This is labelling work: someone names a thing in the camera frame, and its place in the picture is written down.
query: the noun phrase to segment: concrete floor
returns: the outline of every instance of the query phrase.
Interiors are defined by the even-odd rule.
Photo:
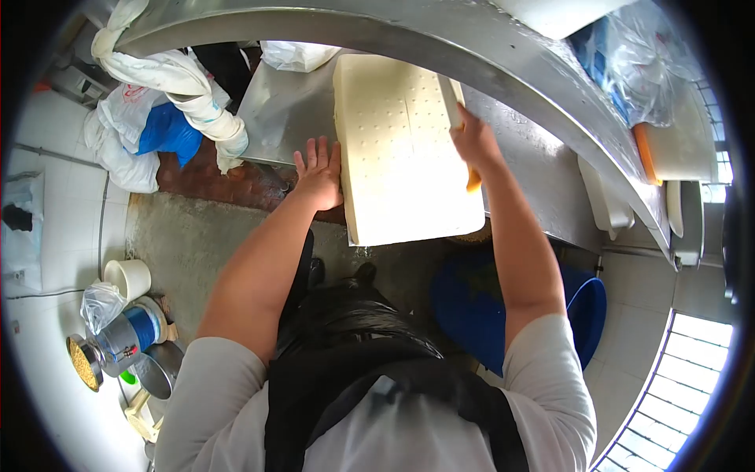
[[[188,199],[170,193],[132,194],[126,250],[146,262],[151,295],[165,295],[169,317],[184,342],[195,337],[220,269],[267,212],[226,203]],[[326,282],[351,275],[365,261],[377,266],[375,286],[447,354],[458,348],[444,336],[430,311],[432,275],[447,254],[463,247],[447,239],[374,248],[349,247],[346,227],[314,221],[314,255],[325,262]]]

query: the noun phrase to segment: blue bucket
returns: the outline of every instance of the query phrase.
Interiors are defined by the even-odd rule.
[[[561,266],[566,312],[582,369],[606,320],[606,289],[593,274]],[[441,329],[488,370],[503,375],[506,309],[492,252],[449,258],[433,277],[430,301]]]

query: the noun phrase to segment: stainless steel table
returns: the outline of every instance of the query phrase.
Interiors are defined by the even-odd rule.
[[[629,130],[565,42],[532,32],[483,0],[152,0],[117,48],[143,56],[249,39],[318,42],[395,57],[505,103],[584,157],[669,258],[664,191],[646,184]]]
[[[358,51],[345,50],[340,54]],[[321,135],[335,140],[333,71],[337,57],[308,74],[260,63],[239,107],[249,147],[243,159],[294,165],[295,150]],[[577,156],[558,138],[496,99],[463,85],[467,106],[491,124],[498,145],[546,234],[600,252]]]

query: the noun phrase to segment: window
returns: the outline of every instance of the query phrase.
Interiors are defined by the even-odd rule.
[[[729,352],[732,327],[672,316],[647,390],[593,472],[665,470],[705,410]]]
[[[726,200],[726,186],[732,182],[733,175],[732,164],[729,161],[729,144],[726,142],[726,133],[723,129],[721,107],[707,81],[701,80],[695,82],[695,85],[703,97],[710,126],[713,129],[713,140],[716,144],[716,163],[718,165],[718,182],[703,184],[703,202],[723,203]]]

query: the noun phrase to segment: white tofu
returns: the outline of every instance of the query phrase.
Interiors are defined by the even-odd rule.
[[[452,81],[461,98],[461,87]],[[341,183],[350,237],[372,246],[472,233],[482,193],[448,133],[437,74],[367,54],[344,54],[333,75]]]

